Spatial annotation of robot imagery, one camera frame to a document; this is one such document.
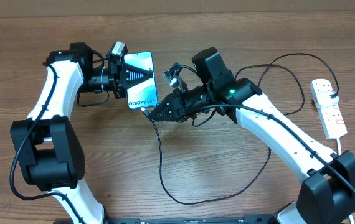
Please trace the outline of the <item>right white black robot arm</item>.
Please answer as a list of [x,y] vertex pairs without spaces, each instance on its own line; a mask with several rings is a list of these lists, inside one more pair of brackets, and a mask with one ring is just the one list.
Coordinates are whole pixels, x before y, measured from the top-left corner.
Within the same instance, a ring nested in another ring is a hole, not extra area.
[[148,113],[151,122],[184,122],[215,109],[261,139],[289,167],[301,189],[297,200],[271,216],[270,223],[341,223],[355,212],[355,155],[318,143],[279,112],[258,85],[237,79],[215,47],[192,58],[202,85],[189,90],[175,64],[164,73],[173,87]]

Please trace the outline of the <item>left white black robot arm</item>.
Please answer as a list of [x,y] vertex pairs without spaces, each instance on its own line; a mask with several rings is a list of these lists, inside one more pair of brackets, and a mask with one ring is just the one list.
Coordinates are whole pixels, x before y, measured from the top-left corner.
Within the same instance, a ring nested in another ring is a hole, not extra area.
[[129,53],[116,42],[106,56],[83,42],[50,53],[47,78],[26,119],[10,128],[16,151],[11,171],[20,169],[25,182],[54,197],[72,223],[111,223],[106,208],[85,181],[85,155],[71,124],[75,100],[81,93],[107,93],[132,101],[155,84],[150,52]]

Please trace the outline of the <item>Samsung Galaxy smartphone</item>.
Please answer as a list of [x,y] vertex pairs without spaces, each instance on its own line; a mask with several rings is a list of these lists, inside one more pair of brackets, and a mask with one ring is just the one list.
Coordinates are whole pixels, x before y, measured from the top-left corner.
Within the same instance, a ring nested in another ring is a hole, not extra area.
[[126,93],[129,109],[154,107],[158,104],[153,56],[150,51],[124,56]]

